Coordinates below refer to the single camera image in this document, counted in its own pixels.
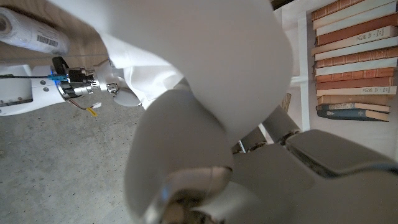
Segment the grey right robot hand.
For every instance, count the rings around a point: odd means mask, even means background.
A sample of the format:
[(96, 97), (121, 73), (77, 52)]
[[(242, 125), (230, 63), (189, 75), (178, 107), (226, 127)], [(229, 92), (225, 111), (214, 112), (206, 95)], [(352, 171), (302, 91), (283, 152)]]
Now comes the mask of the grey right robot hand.
[(110, 94), (121, 106), (141, 105), (138, 96), (126, 83), (124, 70), (113, 67), (110, 60), (102, 61), (93, 68), (68, 68), (67, 75), (68, 83), (76, 96), (101, 91)]

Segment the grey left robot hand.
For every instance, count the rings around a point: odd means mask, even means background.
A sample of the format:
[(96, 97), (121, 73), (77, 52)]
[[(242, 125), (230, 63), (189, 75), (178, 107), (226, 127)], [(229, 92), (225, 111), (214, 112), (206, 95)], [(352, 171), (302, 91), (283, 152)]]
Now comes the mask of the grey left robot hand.
[(136, 129), (124, 173), (134, 223), (396, 223), (397, 163), (276, 108), (272, 144), (240, 153), (180, 81)]

